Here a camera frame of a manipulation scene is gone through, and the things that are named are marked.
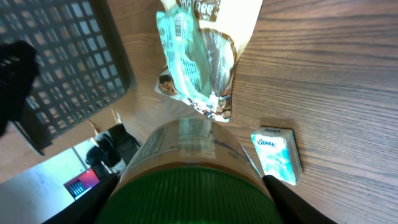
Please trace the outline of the green lid glass jar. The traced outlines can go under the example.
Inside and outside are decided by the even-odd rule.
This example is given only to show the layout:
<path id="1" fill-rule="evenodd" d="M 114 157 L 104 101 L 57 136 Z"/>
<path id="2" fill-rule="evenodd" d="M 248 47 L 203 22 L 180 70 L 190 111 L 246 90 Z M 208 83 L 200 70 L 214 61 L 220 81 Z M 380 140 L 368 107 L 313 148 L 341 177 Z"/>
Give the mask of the green lid glass jar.
<path id="1" fill-rule="evenodd" d="M 282 223 L 282 217 L 227 129 L 182 118 L 148 137 L 96 223 Z"/>

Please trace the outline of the green white tissue pack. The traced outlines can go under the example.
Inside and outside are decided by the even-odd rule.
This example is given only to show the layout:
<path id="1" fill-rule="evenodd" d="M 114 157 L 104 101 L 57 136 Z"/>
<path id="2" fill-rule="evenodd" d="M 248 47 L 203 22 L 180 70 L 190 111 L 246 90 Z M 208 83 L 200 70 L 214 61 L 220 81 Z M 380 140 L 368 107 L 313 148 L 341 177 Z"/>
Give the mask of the green white tissue pack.
<path id="1" fill-rule="evenodd" d="M 297 185 L 303 170 L 292 129 L 262 127 L 251 133 L 251 140 L 265 175 Z"/>

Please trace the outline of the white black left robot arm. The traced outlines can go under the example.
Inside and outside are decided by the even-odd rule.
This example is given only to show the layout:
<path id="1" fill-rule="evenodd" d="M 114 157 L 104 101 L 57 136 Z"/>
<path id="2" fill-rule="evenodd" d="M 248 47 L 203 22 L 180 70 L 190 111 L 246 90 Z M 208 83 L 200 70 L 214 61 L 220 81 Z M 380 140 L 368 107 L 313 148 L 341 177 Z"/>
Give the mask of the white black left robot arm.
<path id="1" fill-rule="evenodd" d="M 23 40 L 1 45 L 1 134 L 21 118 L 25 99 L 39 75 L 36 49 Z"/>

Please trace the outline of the teal wipes packet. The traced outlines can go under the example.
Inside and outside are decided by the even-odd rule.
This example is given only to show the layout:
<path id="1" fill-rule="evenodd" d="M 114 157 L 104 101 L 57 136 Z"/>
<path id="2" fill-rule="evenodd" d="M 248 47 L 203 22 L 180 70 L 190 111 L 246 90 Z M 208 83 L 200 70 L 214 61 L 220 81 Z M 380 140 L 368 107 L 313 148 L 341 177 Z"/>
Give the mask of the teal wipes packet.
<path id="1" fill-rule="evenodd" d="M 156 23 L 177 91 L 187 98 L 208 100 L 211 69 L 193 9 L 175 6 L 158 11 Z"/>

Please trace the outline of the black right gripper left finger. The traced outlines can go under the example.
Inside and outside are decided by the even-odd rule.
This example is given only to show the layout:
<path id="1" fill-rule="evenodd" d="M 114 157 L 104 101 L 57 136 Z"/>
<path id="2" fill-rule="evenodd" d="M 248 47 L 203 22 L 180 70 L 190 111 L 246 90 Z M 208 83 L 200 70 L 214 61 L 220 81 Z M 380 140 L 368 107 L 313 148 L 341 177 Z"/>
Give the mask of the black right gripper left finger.
<path id="1" fill-rule="evenodd" d="M 67 208 L 43 224 L 94 223 L 105 202 L 119 182 L 117 174 L 110 174 Z"/>

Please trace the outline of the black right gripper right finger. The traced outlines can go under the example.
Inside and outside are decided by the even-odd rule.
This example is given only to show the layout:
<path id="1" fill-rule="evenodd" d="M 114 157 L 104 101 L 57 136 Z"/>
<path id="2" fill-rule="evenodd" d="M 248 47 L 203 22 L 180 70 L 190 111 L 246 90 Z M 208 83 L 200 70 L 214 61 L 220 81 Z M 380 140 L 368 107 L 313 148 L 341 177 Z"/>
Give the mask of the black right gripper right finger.
<path id="1" fill-rule="evenodd" d="M 336 224 L 272 175 L 262 177 L 285 223 Z"/>

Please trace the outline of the brown Panera snack bag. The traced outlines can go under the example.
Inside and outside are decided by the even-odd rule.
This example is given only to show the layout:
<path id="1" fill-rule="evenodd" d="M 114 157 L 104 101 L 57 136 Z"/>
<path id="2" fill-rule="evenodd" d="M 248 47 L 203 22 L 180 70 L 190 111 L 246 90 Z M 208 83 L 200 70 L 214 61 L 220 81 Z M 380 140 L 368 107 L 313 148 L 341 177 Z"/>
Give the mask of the brown Panera snack bag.
<path id="1" fill-rule="evenodd" d="M 216 96 L 226 94 L 234 66 L 246 48 L 263 0 L 161 0 L 165 10 L 193 10 L 206 47 L 211 85 Z"/>

